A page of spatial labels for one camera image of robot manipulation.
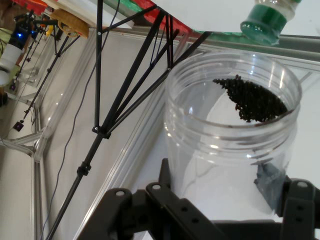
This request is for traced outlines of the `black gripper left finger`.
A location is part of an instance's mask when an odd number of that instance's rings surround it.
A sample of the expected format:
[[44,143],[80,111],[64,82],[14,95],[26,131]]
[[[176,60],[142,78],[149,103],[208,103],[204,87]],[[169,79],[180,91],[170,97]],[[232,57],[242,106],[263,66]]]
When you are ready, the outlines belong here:
[[154,240],[223,240],[225,235],[189,200],[171,191],[168,159],[145,189],[108,190],[78,235],[79,240],[130,240],[147,231]]

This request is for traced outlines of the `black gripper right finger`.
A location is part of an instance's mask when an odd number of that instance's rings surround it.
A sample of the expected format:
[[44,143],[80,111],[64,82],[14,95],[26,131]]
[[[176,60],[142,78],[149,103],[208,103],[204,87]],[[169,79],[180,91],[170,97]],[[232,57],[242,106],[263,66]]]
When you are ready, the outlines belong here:
[[280,240],[314,240],[320,228],[320,190],[310,181],[289,178],[271,163],[259,164],[258,191],[274,213],[282,218]]

